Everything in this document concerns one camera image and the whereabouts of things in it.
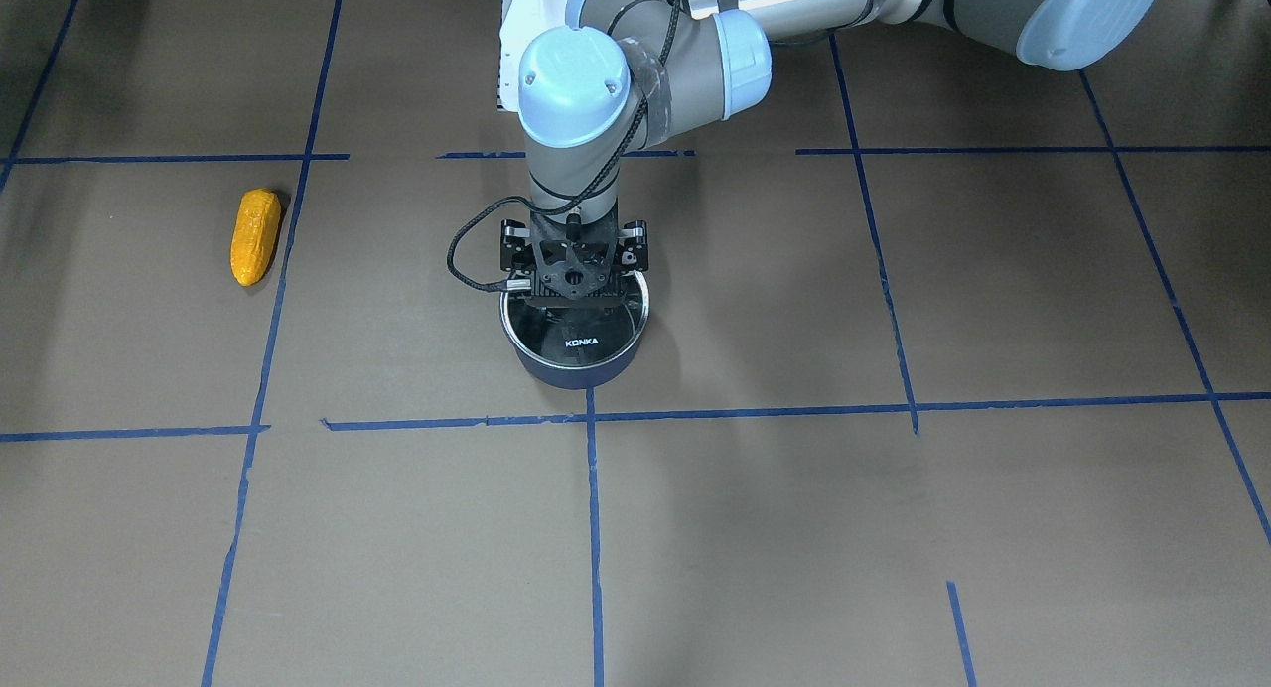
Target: yellow object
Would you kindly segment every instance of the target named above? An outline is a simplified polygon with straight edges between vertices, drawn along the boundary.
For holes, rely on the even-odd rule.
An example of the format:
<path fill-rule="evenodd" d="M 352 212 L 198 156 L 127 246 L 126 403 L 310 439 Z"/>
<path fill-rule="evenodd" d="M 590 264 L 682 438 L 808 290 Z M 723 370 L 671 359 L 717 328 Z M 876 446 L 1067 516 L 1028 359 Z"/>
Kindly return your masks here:
<path fill-rule="evenodd" d="M 273 245 L 278 243 L 278 221 L 282 203 L 271 189 L 252 189 L 243 193 L 239 216 L 230 243 L 230 269 L 239 284 L 254 284 L 268 270 Z"/>

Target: blue grid line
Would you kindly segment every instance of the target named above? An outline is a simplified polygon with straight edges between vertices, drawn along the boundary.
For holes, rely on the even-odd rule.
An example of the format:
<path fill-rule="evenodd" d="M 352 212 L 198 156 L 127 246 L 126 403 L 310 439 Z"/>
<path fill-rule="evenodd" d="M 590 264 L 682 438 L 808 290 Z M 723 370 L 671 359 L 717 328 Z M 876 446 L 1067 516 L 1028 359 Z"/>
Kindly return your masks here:
<path fill-rule="evenodd" d="M 240 161 L 348 161 L 346 152 L 241 152 L 193 155 L 62 155 L 19 157 L 18 166 L 58 166 L 64 163 L 240 163 Z"/>
<path fill-rule="evenodd" d="M 314 91 L 313 114 L 309 118 L 309 138 L 305 141 L 305 157 L 300 164 L 300 180 L 296 182 L 296 199 L 291 208 L 291 222 L 287 229 L 286 249 L 282 253 L 282 265 L 278 270 L 278 288 L 275 293 L 273 316 L 269 320 L 269 334 L 264 344 L 264 358 L 261 362 L 261 387 L 255 397 L 255 406 L 252 410 L 252 424 L 259 424 L 264 415 L 264 397 L 269 387 L 269 371 L 273 364 L 273 350 L 278 342 L 278 325 L 282 320 L 282 302 L 287 292 L 287 269 L 291 263 L 291 251 L 296 240 L 296 225 L 300 221 L 301 207 L 304 207 L 305 187 L 309 182 L 309 166 L 313 163 L 314 143 L 318 140 L 318 121 L 322 118 L 322 103 L 327 90 L 327 75 L 330 72 L 330 57 L 336 50 L 336 30 L 339 27 L 339 10 L 343 0 L 336 0 L 330 13 L 330 27 L 327 30 L 327 48 L 323 52 L 322 72 L 318 74 L 318 90 Z M 203 660 L 202 687 L 211 687 L 212 674 L 216 670 L 216 653 L 220 649 L 221 629 L 225 625 L 225 610 L 229 604 L 230 585 L 234 580 L 234 563 L 238 559 L 239 537 L 243 533 L 243 516 L 247 510 L 247 494 L 249 489 L 248 474 L 255 461 L 255 446 L 258 434 L 250 434 L 243 452 L 243 470 L 239 475 L 238 507 L 234 516 L 234 540 L 225 554 L 225 564 L 221 568 L 221 584 L 216 593 L 216 611 L 212 615 L 212 630 L 207 640 L 207 658 Z"/>
<path fill-rule="evenodd" d="M 62 42 L 66 41 L 66 32 L 71 28 L 71 19 L 75 18 L 75 9 L 79 6 L 79 0 L 71 0 L 66 5 L 66 17 L 62 18 L 62 25 L 57 30 L 57 37 L 53 39 L 53 48 L 48 51 L 48 58 L 44 60 L 44 67 L 39 72 L 39 80 L 36 81 L 36 90 L 31 94 L 31 100 L 27 103 L 27 109 L 22 114 L 22 123 L 18 126 L 18 136 L 14 136 L 13 145 L 9 147 L 9 155 L 4 164 L 4 170 L 0 170 L 0 193 L 4 193 L 4 188 L 9 184 L 9 174 L 13 173 L 14 161 L 18 159 L 18 154 L 22 152 L 22 143 L 27 140 L 27 131 L 31 130 L 32 118 L 36 118 L 36 107 L 39 107 L 39 98 L 44 95 L 44 86 L 48 84 L 48 77 L 53 72 L 53 66 L 57 62 L 57 55 L 62 51 Z"/>
<path fill-rule="evenodd" d="M 600 590 L 600 480 L 596 474 L 596 390 L 587 389 L 587 521 L 591 526 L 591 650 L 595 687 L 605 687 L 605 615 Z"/>
<path fill-rule="evenodd" d="M 794 149 L 794 155 L 993 155 L 1082 152 L 1271 152 L 1271 147 L 824 147 Z"/>
<path fill-rule="evenodd" d="M 248 437 L 268 425 L 163 425 L 153 429 L 27 430 L 0 434 L 0 443 L 81 442 L 81 439 L 164 439 L 175 437 Z"/>
<path fill-rule="evenodd" d="M 1134 208 L 1135 221 L 1139 222 L 1140 234 L 1143 234 L 1144 243 L 1148 244 L 1148 253 L 1152 254 L 1152 262 L 1157 267 L 1157 274 L 1160 277 L 1160 284 L 1166 290 L 1166 295 L 1169 298 L 1169 306 L 1174 311 L 1174 316 L 1178 320 L 1178 329 L 1182 331 L 1183 338 L 1187 342 L 1187 350 L 1192 356 L 1192 361 L 1196 364 L 1196 371 L 1200 375 L 1201 384 L 1205 386 L 1206 396 L 1209 397 L 1210 405 L 1214 408 L 1214 417 L 1218 417 L 1218 425 L 1223 430 L 1223 438 L 1227 439 L 1227 447 L 1232 452 L 1232 457 L 1235 461 L 1235 467 L 1239 470 L 1240 480 L 1244 484 L 1244 491 L 1249 495 L 1249 502 L 1253 504 L 1253 510 L 1258 517 L 1258 523 L 1262 524 L 1262 533 L 1271 545 L 1271 521 L 1267 521 L 1267 512 L 1262 507 L 1262 498 L 1258 498 L 1257 488 L 1253 485 L 1253 477 L 1249 475 L 1249 470 L 1244 465 L 1244 456 L 1240 452 L 1239 446 L 1235 443 L 1235 437 L 1232 434 L 1232 428 L 1227 423 L 1227 415 L 1223 411 L 1221 397 L 1214 390 L 1214 384 L 1210 380 L 1207 370 L 1205 370 L 1205 362 L 1200 357 L 1200 350 L 1196 348 L 1196 340 L 1192 338 L 1191 326 L 1187 324 L 1187 316 L 1183 315 L 1183 307 L 1178 301 L 1178 295 L 1174 292 L 1174 286 L 1169 281 L 1169 274 L 1166 272 L 1166 263 L 1160 258 L 1160 253 L 1157 251 L 1157 243 L 1152 237 L 1152 230 L 1148 229 L 1146 216 L 1143 213 L 1143 207 L 1139 203 L 1139 196 L 1134 190 L 1134 184 L 1130 182 L 1130 174 L 1125 170 L 1125 163 L 1121 161 L 1121 154 L 1116 150 L 1116 143 L 1112 140 L 1112 131 L 1108 130 L 1107 119 L 1103 117 L 1103 109 L 1099 108 L 1099 100 L 1094 95 L 1094 86 L 1091 85 L 1089 76 L 1085 70 L 1080 71 L 1082 85 L 1085 86 L 1085 94 L 1091 99 L 1091 107 L 1094 109 L 1094 117 L 1099 122 L 1099 130 L 1103 130 L 1103 138 L 1107 140 L 1108 150 L 1112 151 L 1112 159 L 1116 161 L 1116 170 L 1121 175 L 1121 185 L 1125 185 L 1125 193 L 1130 198 L 1130 207 Z"/>
<path fill-rule="evenodd" d="M 957 646 L 962 651 L 962 670 L 966 672 L 966 687 L 976 687 L 975 662 L 971 659 L 971 643 L 966 639 L 966 622 L 962 620 L 962 601 L 957 597 L 957 583 L 944 584 L 949 592 L 949 610 L 953 611 L 953 629 L 957 630 Z"/>
<path fill-rule="evenodd" d="M 634 152 L 624 152 L 623 157 L 695 157 L 697 155 L 698 152 L 693 149 L 648 149 L 634 150 Z M 438 155 L 436 159 L 437 161 L 503 161 L 503 159 L 510 157 L 525 157 L 525 152 L 512 152 L 511 150 L 502 150 L 502 152 L 445 152 Z"/>
<path fill-rule="evenodd" d="M 830 36 L 830 56 L 834 57 L 834 71 L 839 77 L 839 94 L 843 98 L 843 113 L 848 121 L 848 136 L 852 138 L 852 147 L 860 147 L 860 138 L 857 136 L 857 122 L 852 114 L 852 99 L 848 95 L 848 80 L 843 72 L 843 62 L 839 58 L 839 43 Z M 914 434 L 919 433 L 918 408 L 914 403 L 914 386 L 909 380 L 909 362 L 905 361 L 905 343 L 900 335 L 900 321 L 896 317 L 896 303 L 891 298 L 891 281 L 887 279 L 887 262 L 882 253 L 882 240 L 878 235 L 878 222 L 874 220 L 873 199 L 869 197 L 869 180 L 866 175 L 866 164 L 860 154 L 854 154 L 857 163 L 857 179 L 860 180 L 860 196 L 866 203 L 866 220 L 869 222 L 869 239 L 874 245 L 874 254 L 878 259 L 878 279 L 882 283 L 882 297 L 887 302 L 887 312 L 891 316 L 891 330 L 896 339 L 896 361 L 900 364 L 900 380 L 905 385 L 905 401 L 909 403 L 909 420 L 914 425 Z"/>
<path fill-rule="evenodd" d="M 1271 392 L 1214 394 L 1223 403 L 1271 401 Z M 1210 394 L 1131 394 L 1122 397 L 1036 397 L 1036 399 L 984 399 L 970 403 L 916 403 L 918 411 L 988 411 L 1023 410 L 1023 408 L 1112 408 L 1174 405 L 1176 403 L 1210 403 Z M 705 408 L 705 410 L 666 411 L 604 411 L 596 414 L 599 423 L 623 420 L 691 420 L 691 419 L 764 419 L 764 417 L 849 417 L 860 414 L 907 414 L 907 403 L 888 405 L 840 405 L 803 408 Z M 475 428 L 477 425 L 540 425 L 582 424 L 591 417 L 558 414 L 548 417 L 459 417 L 459 419 L 408 419 L 408 420 L 327 420 L 322 424 L 330 430 L 417 430 L 445 428 Z"/>

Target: yellow vegetable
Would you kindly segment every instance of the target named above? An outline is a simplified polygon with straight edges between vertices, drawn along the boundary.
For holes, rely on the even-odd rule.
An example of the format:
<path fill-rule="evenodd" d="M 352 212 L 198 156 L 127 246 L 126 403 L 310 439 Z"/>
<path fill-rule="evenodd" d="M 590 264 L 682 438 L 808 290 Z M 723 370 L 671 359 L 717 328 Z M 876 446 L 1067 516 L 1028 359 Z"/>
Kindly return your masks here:
<path fill-rule="evenodd" d="M 230 243 L 230 269 L 244 288 L 257 283 L 264 270 L 268 270 L 273 245 L 278 243 L 281 220 L 282 203 L 278 202 L 277 193 L 268 189 L 243 193 L 238 222 L 234 225 L 234 240 Z"/>

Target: robotic arm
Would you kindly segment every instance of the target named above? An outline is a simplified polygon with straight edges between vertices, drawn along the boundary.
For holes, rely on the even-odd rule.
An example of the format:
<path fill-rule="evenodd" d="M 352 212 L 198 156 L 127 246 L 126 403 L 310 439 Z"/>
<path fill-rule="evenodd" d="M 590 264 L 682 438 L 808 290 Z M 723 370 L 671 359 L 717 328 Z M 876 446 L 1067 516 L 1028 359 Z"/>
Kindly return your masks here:
<path fill-rule="evenodd" d="M 771 81 L 770 41 L 843 27 L 928 22 L 1057 71 L 1089 66 L 1153 0 L 511 0 L 501 100 L 519 112 L 530 198 L 487 207 L 447 257 L 465 284 L 501 293 L 503 329 L 527 371 L 588 389 L 627 367 L 648 320 L 648 229 L 622 225 L 622 154 L 754 107 Z M 454 267 L 459 240 L 508 203 L 507 279 Z"/>

